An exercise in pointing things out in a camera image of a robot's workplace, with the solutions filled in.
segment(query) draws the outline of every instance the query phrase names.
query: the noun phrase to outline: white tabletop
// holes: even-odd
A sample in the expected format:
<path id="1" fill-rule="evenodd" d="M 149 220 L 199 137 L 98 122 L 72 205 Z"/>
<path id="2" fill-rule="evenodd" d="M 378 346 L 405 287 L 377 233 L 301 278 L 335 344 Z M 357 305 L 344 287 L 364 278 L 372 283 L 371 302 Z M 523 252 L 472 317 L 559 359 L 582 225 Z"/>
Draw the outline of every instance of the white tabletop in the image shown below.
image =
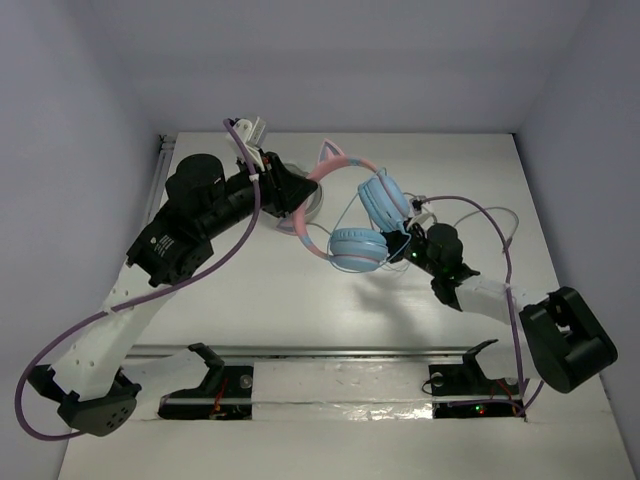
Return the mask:
<path id="1" fill-rule="evenodd" d="M 534 289 L 555 289 L 556 277 L 522 166 L 510 135 L 270 134 L 264 148 L 285 162 L 311 169 L 325 137 L 346 153 L 386 167 L 400 186 L 426 195 L 465 195 L 485 206 L 504 205 L 520 216 L 512 246 L 513 281 Z M 218 133 L 181 133 L 169 174 L 186 156 L 211 153 L 237 168 Z M 340 213 L 370 172 L 350 168 L 323 181 L 325 202 L 316 221 L 333 228 Z M 453 223 L 471 207 L 439 202 L 440 221 Z M 496 212 L 500 225 L 512 217 Z M 220 258 L 237 241 L 247 221 L 213 240 Z M 367 226 L 364 209 L 354 204 L 343 226 Z M 489 223 L 476 215 L 459 231 L 465 259 L 485 275 L 502 279 L 504 257 Z M 327 236 L 310 227 L 318 245 Z M 154 318 L 139 344 L 429 348 L 475 345 L 487 338 L 510 341 L 509 328 L 441 305 L 430 277 L 410 268 L 404 275 L 379 271 L 347 275 L 311 255 L 296 237 L 259 223 L 240 253 L 221 271 L 180 292 Z"/>

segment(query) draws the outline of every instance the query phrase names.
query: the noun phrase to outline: pink headband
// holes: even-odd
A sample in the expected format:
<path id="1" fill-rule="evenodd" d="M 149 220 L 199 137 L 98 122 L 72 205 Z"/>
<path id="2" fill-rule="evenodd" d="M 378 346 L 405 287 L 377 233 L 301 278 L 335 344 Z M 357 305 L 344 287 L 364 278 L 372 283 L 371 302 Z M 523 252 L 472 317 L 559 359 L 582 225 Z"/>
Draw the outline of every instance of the pink headband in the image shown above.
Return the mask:
<path id="1" fill-rule="evenodd" d="M 316 168 L 314 168 L 313 171 L 307 176 L 307 178 L 309 180 L 315 180 L 316 182 L 319 182 L 331 172 L 335 172 L 336 170 L 344 167 L 364 167 L 368 168 L 374 173 L 378 171 L 378 167 L 376 167 L 366 158 L 356 158 L 348 157 L 346 155 L 340 155 L 318 164 Z M 309 232 L 307 231 L 307 224 L 304 221 L 304 212 L 305 204 L 302 204 L 295 212 L 293 212 L 293 228 L 296 231 L 296 235 L 298 236 L 302 244 L 307 247 L 307 250 L 309 250 L 314 255 L 322 258 L 323 260 L 328 260 L 329 256 L 318 247 L 316 247 L 311 241 Z"/>

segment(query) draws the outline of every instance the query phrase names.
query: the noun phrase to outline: ear cushion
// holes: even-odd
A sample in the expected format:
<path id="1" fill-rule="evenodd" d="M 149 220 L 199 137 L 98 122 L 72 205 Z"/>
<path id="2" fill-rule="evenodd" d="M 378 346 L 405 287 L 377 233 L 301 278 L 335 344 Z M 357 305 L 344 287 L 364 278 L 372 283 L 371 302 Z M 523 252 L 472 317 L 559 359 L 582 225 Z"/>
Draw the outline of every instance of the ear cushion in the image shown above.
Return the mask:
<path id="1" fill-rule="evenodd" d="M 360 201 L 383 232 L 398 228 L 409 216 L 409 202 L 393 178 L 379 173 L 358 186 Z"/>
<path id="2" fill-rule="evenodd" d="M 376 270 L 388 254 L 386 239 L 368 228 L 340 228 L 334 231 L 329 249 L 335 265 L 356 272 Z"/>

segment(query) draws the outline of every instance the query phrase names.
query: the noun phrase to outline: table surface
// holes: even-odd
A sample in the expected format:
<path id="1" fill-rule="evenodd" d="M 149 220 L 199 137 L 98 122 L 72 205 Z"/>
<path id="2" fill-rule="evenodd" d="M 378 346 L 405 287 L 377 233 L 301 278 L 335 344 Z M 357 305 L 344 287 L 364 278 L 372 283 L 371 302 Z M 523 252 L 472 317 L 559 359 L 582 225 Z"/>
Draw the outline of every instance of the table surface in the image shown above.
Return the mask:
<path id="1" fill-rule="evenodd" d="M 464 195 L 485 206 L 513 209 L 520 216 L 512 245 L 513 282 L 534 289 L 557 287 L 510 135 L 270 134 L 264 148 L 285 162 L 311 169 L 324 138 L 348 154 L 386 167 L 405 191 Z M 227 176 L 237 171 L 223 134 L 181 133 L 169 174 L 194 153 L 218 156 Z M 348 168 L 323 180 L 325 201 L 315 221 L 332 229 L 358 183 L 369 176 L 367 170 Z M 434 206 L 439 220 L 449 223 L 472 211 L 470 205 L 455 201 Z M 503 229 L 512 228 L 508 213 L 497 211 L 495 216 Z M 215 255 L 208 265 L 231 248 L 247 222 L 213 240 Z M 404 349 L 471 346 L 487 338 L 511 341 L 508 327 L 441 305 L 430 290 L 430 278 L 416 268 L 403 275 L 385 271 L 346 275 L 307 252 L 296 237 L 278 233 L 270 225 L 258 223 L 247 244 L 220 272 L 179 292 L 157 314 L 139 344 Z M 368 226 L 359 202 L 342 226 Z M 309 228 L 317 244 L 325 247 L 327 235 Z M 467 263 L 503 279 L 505 261 L 491 225 L 476 215 L 459 231 Z"/>
<path id="2" fill-rule="evenodd" d="M 265 147 L 311 168 L 325 136 L 347 153 L 387 167 L 407 191 L 466 195 L 487 206 L 512 208 L 521 219 L 513 243 L 514 282 L 555 288 L 510 136 L 272 134 Z M 224 158 L 227 172 L 233 171 L 221 134 L 184 133 L 178 137 L 170 173 L 187 155 L 202 152 Z M 367 175 L 348 169 L 327 178 L 327 198 L 317 221 L 332 228 Z M 470 211 L 454 202 L 437 207 L 440 220 L 448 222 Z M 497 217 L 504 228 L 511 227 L 508 215 Z M 354 208 L 346 224 L 367 224 L 361 208 Z M 244 226 L 214 240 L 215 258 L 236 241 Z M 486 222 L 476 216 L 465 221 L 460 232 L 468 263 L 502 277 L 504 259 Z M 320 243 L 326 239 L 321 231 L 312 235 Z M 296 238 L 261 223 L 222 272 L 172 299 L 141 343 L 402 349 L 472 345 L 490 337 L 510 341 L 507 327 L 439 305 L 428 281 L 416 269 L 400 278 L 386 272 L 341 274 L 308 254 Z M 294 383 L 309 382 L 299 380 Z M 528 417 L 527 423 L 132 420 L 108 437 L 72 440 L 60 479 L 634 478 L 599 378 L 570 395 L 545 388 Z"/>

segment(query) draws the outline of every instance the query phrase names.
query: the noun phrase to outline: wall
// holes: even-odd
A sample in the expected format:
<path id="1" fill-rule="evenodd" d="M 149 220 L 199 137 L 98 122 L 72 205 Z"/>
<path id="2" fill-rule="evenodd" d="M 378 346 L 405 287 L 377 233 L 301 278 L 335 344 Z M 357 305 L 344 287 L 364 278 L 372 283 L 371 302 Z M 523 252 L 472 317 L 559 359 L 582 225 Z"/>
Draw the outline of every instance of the wall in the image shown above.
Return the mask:
<path id="1" fill-rule="evenodd" d="M 63 444 L 13 416 L 19 372 L 100 307 L 142 220 L 157 137 L 82 0 L 0 2 L 0 477 L 57 478 Z M 64 428 L 55 404 L 27 414 Z"/>
<path id="2" fill-rule="evenodd" d="M 562 282 L 620 351 L 604 375 L 640 472 L 640 2 L 595 2 L 517 135 Z"/>
<path id="3" fill-rule="evenodd" d="M 514 132 L 588 0 L 91 0 L 162 132 Z"/>

